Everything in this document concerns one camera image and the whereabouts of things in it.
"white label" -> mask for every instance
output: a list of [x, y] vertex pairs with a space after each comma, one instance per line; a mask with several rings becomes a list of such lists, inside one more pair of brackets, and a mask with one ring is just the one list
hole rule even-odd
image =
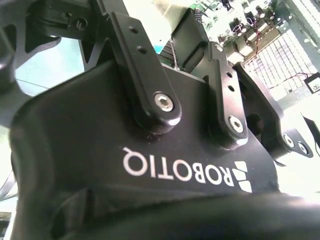
[[320, 78], [318, 77], [315, 80], [312, 80], [308, 85], [313, 93], [320, 91]]
[[[233, 180], [233, 177], [235, 177], [239, 183], [239, 187], [243, 191], [252, 193], [251, 183], [247, 180], [248, 168], [245, 161], [236, 161], [234, 163], [236, 168], [231, 169], [212, 164], [203, 166], [200, 162], [194, 162], [190, 165], [182, 159], [175, 160], [173, 164], [168, 165], [167, 159], [164, 156], [157, 159], [154, 155], [149, 155], [149, 161], [147, 161], [145, 156], [140, 152], [132, 151], [127, 147], [124, 147], [122, 150], [126, 152], [123, 158], [123, 167], [128, 174], [135, 177], [147, 175], [151, 178], [163, 180], [176, 179], [182, 182], [189, 182], [194, 178], [201, 184], [206, 184], [208, 182], [212, 185], [220, 185], [224, 183], [229, 187], [235, 187]], [[130, 165], [131, 161], [140, 161], [142, 167], [140, 169], [132, 169]]]

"black bracket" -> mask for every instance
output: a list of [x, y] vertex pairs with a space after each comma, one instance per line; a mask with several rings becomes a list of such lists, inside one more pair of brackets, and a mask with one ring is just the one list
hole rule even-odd
[[0, 93], [8, 90], [15, 82], [15, 52], [11, 44], [0, 27]]
[[153, 134], [169, 132], [180, 122], [181, 105], [142, 23], [115, 12], [104, 20], [135, 120]]
[[261, 136], [262, 145], [276, 160], [283, 155], [296, 152], [305, 157], [314, 156], [311, 148], [295, 128], [284, 127], [284, 112], [259, 80], [258, 76], [238, 63], [233, 67], [239, 80], [252, 95], [254, 103], [263, 120], [264, 128]]
[[201, 62], [192, 71], [209, 87], [210, 131], [219, 143], [234, 150], [248, 141], [248, 128], [236, 71], [228, 66], [227, 56], [215, 42], [209, 42]]

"robotiq logo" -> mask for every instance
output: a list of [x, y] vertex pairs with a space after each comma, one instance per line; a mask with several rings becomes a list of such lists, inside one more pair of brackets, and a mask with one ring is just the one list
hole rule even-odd
[[232, 172], [240, 188], [245, 192], [252, 193], [251, 183], [247, 180], [246, 175], [248, 172], [247, 164], [244, 161], [234, 162], [236, 168], [232, 168], [230, 171], [228, 167], [214, 166], [211, 164], [203, 165], [200, 162], [194, 162], [191, 165], [184, 160], [178, 159], [173, 162], [172, 166], [169, 166], [173, 172], [173, 174], [170, 175], [168, 174], [167, 159], [165, 157], [161, 157], [160, 168], [160, 164], [157, 163], [156, 165], [155, 163], [154, 155], [149, 155], [149, 159], [147, 160], [140, 152], [132, 151], [127, 147], [124, 147], [122, 150], [126, 152], [123, 158], [123, 167], [127, 173], [135, 177], [150, 175], [151, 178], [164, 180], [178, 179], [182, 182], [188, 182], [194, 178], [201, 184], [209, 182], [213, 185], [220, 185], [224, 182], [226, 185], [234, 187]]

